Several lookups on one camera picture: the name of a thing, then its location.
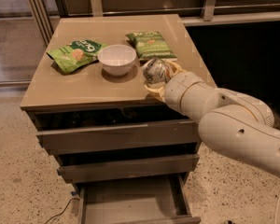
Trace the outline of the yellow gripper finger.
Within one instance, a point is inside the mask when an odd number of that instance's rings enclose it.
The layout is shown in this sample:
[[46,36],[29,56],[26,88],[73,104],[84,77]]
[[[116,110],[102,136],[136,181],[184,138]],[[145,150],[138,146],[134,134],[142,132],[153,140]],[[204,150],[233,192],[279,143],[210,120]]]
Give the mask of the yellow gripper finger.
[[144,86],[151,96],[153,96],[154,98],[156,98],[157,100],[159,100],[161,102],[165,102],[165,98],[164,98],[165,83],[164,82],[159,82],[159,83],[154,83],[154,84],[150,84],[150,83],[146,82],[144,84]]
[[184,69],[176,62],[165,61],[165,64],[168,66],[168,77],[174,77],[184,72]]

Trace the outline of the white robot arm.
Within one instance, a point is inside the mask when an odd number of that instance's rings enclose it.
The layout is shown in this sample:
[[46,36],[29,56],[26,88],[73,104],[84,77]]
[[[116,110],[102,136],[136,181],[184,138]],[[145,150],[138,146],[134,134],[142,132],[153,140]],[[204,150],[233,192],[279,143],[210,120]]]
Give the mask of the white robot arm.
[[280,178],[280,130],[261,100],[207,85],[177,63],[153,58],[142,66],[156,99],[198,124],[201,140],[220,155]]

